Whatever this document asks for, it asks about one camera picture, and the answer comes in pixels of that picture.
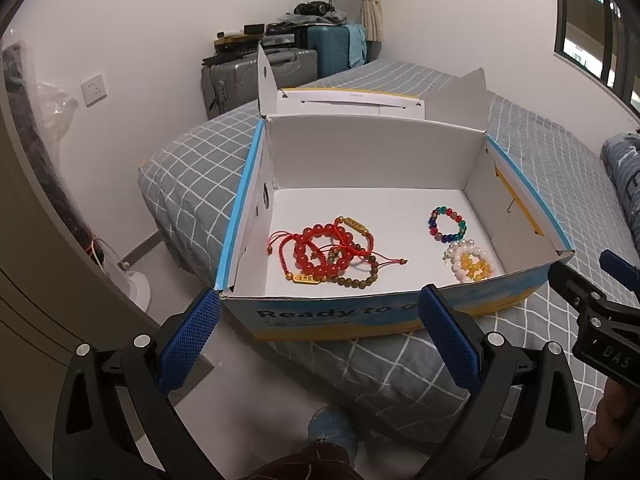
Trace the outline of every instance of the teal suitcase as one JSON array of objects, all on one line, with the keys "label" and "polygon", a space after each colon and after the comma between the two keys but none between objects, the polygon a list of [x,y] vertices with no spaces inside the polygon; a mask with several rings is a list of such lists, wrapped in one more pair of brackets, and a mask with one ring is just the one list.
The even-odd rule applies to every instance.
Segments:
[{"label": "teal suitcase", "polygon": [[341,25],[311,25],[296,32],[300,48],[318,53],[318,77],[349,69],[349,29]]}]

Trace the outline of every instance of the gray plaid bedsheet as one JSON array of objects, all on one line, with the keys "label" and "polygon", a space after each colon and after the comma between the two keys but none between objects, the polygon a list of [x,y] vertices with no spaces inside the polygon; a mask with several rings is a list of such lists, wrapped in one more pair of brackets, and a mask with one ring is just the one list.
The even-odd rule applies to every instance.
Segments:
[{"label": "gray plaid bedsheet", "polygon": [[[331,76],[323,86],[425,96],[452,76],[407,62],[377,61]],[[571,132],[535,112],[490,93],[488,134],[538,190],[574,243],[570,265],[610,299],[636,298],[601,272],[598,256],[611,249],[633,265],[638,253],[598,157]],[[256,102],[181,135],[141,169],[140,189],[179,265],[213,283],[228,218],[258,121]],[[569,359],[585,432],[594,421],[605,378],[568,351],[576,315],[548,285],[527,301],[478,318],[514,345],[541,348],[558,341]],[[468,396],[453,383],[425,330],[336,342],[276,342],[279,354],[305,366],[409,438],[439,442]],[[518,391],[512,388],[494,444],[504,435]]]}]

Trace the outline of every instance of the towel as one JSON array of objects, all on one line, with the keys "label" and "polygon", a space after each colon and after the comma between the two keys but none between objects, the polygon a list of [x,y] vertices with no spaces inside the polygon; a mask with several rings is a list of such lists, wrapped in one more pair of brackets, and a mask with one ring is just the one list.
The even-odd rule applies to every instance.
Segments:
[{"label": "towel", "polygon": [[364,65],[367,59],[367,33],[362,25],[345,25],[349,29],[349,67]]}]

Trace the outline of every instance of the cable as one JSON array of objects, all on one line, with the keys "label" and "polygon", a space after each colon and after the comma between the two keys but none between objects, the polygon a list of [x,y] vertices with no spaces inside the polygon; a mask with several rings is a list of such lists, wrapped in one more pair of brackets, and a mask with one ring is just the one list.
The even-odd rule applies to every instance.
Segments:
[{"label": "cable", "polygon": [[97,240],[98,242],[100,242],[101,244],[103,244],[105,247],[109,248],[109,250],[111,251],[111,253],[113,253],[113,255],[116,257],[117,261],[118,261],[118,266],[120,267],[121,270],[129,270],[129,262],[125,262],[120,255],[115,251],[115,249],[113,247],[111,247],[107,242],[105,242],[102,238],[94,238],[94,240]]},{"label": "cable", "polygon": [[97,238],[93,238],[91,240],[91,245],[89,246],[89,248],[91,249],[92,255],[94,256],[94,260],[95,262],[98,264],[98,267],[100,267],[100,270],[102,272],[104,272],[104,267],[102,266],[102,264],[100,263],[100,258],[98,258],[98,255],[95,253],[95,246],[94,246],[94,242],[97,240]]}]

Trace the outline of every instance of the suitcase handle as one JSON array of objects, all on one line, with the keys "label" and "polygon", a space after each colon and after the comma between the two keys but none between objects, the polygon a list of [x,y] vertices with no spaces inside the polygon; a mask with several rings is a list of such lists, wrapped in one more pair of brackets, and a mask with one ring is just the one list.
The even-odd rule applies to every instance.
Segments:
[{"label": "suitcase handle", "polygon": [[267,60],[271,66],[278,66],[285,63],[290,63],[296,60],[295,52],[276,52],[275,54],[267,54]]}]

